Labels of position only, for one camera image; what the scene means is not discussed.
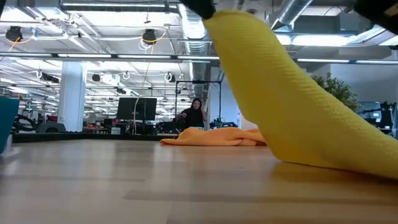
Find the table surface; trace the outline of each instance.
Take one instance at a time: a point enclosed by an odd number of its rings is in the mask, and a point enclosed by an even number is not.
[[[2,224],[398,223],[398,183],[280,162],[266,147],[76,140],[0,161]]]

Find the orange cloth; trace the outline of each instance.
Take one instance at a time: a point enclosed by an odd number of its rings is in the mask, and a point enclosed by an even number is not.
[[[219,128],[202,131],[188,128],[177,139],[163,139],[161,144],[178,146],[265,146],[258,129],[244,131],[239,128]]]

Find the teal object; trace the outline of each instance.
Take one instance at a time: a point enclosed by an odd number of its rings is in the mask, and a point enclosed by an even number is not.
[[[19,101],[0,96],[0,154],[4,151],[8,135],[18,114]]]

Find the white pillar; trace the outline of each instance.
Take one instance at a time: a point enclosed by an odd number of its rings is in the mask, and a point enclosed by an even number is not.
[[[67,131],[82,131],[85,108],[86,67],[84,62],[63,62],[58,122]]]

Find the ventilation duct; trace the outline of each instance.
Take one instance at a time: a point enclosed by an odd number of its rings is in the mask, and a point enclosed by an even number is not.
[[[313,0],[284,0],[277,17],[270,23],[271,29],[291,25],[303,13]]]
[[[182,29],[185,38],[200,40],[208,36],[208,32],[203,25],[202,19],[193,11],[186,8],[183,4],[178,5],[182,16]],[[185,42],[185,48],[190,55],[207,55],[210,44],[208,42]],[[210,70],[210,65],[206,63],[190,63],[190,75],[192,80],[205,80],[205,75]],[[194,92],[199,96],[203,90],[203,85],[194,85]]]

